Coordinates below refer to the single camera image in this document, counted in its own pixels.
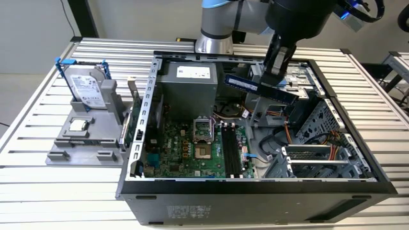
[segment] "warning sticker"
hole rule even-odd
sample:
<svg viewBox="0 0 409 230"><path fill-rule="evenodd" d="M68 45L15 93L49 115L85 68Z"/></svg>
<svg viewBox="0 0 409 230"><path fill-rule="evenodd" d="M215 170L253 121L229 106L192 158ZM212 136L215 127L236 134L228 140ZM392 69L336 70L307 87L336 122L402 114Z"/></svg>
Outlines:
<svg viewBox="0 0 409 230"><path fill-rule="evenodd" d="M197 206L183 206L183 205L169 205L168 215L172 219L207 219L211 215L211 205L197 205Z"/></svg>
<svg viewBox="0 0 409 230"><path fill-rule="evenodd" d="M180 66L177 67L177 78L211 78L209 67Z"/></svg>
<svg viewBox="0 0 409 230"><path fill-rule="evenodd" d="M96 79L92 76L72 76L71 79L83 103L91 108L105 108Z"/></svg>

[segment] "power supply label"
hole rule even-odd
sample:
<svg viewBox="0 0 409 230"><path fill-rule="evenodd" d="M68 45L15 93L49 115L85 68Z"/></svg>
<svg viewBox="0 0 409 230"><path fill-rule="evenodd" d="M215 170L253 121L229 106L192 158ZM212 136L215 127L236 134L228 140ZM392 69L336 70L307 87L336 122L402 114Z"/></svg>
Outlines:
<svg viewBox="0 0 409 230"><path fill-rule="evenodd" d="M177 67L176 77L211 79L211 68L196 67L196 66L180 66Z"/></svg>

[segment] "gray wall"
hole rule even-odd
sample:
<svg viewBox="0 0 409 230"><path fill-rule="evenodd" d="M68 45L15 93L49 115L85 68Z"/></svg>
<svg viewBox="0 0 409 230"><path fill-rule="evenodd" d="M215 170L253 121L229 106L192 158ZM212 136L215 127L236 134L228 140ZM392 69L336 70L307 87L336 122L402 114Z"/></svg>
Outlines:
<svg viewBox="0 0 409 230"><path fill-rule="evenodd" d="M349 48L366 62L381 61L389 50L409 52L409 34L396 24L408 0L385 3L386 15L376 24L355 33L332 17L323 34L299 46ZM89 0L89 5L104 38L175 41L197 38L200 33L201 0ZM0 31L0 73L47 73L72 37L60 1L1 0ZM248 34L247 43L267 45L268 41L268 36Z"/></svg>
<svg viewBox="0 0 409 230"><path fill-rule="evenodd" d="M201 0L89 0L96 26L108 38L175 41L197 38L201 25ZM409 34L396 19L408 0L386 0L381 21L368 24L357 33L332 16L321 35L303 40L299 46L349 48L360 61L381 62L388 51L409 52ZM267 45L269 36L248 34L247 43Z"/></svg>
<svg viewBox="0 0 409 230"><path fill-rule="evenodd" d="M79 35L67 0L64 3ZM0 73L47 73L71 37L59 0L0 1Z"/></svg>

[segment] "aluminum extrusion table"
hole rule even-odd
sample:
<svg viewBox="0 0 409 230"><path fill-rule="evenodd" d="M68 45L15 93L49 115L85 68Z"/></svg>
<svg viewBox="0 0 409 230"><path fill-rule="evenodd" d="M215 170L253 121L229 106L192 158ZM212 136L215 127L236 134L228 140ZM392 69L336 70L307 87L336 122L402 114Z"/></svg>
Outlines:
<svg viewBox="0 0 409 230"><path fill-rule="evenodd" d="M264 56L267 49L236 45L235 53ZM105 59L117 80L117 92L127 101L128 77L144 93L155 50L193 52L193 43L84 38L69 43L61 58L99 62ZM409 229L408 117L351 54L340 49L299 48L295 58L316 60L398 197L335 224L163 226L164 229ZM0 140L0 229L148 229L139 225L127 203L115 200L120 168L45 165L47 152L71 111L69 101L65 81L52 67Z"/></svg>
<svg viewBox="0 0 409 230"><path fill-rule="evenodd" d="M388 64L409 83L409 53L389 52L384 64Z"/></svg>

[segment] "open computer tower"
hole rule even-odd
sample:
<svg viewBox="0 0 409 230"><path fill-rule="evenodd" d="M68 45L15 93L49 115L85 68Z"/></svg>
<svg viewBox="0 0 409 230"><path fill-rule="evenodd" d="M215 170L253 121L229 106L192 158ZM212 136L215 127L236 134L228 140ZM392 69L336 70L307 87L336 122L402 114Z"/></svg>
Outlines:
<svg viewBox="0 0 409 230"><path fill-rule="evenodd" d="M337 222L396 194L313 60L155 52L117 195L143 225Z"/></svg>

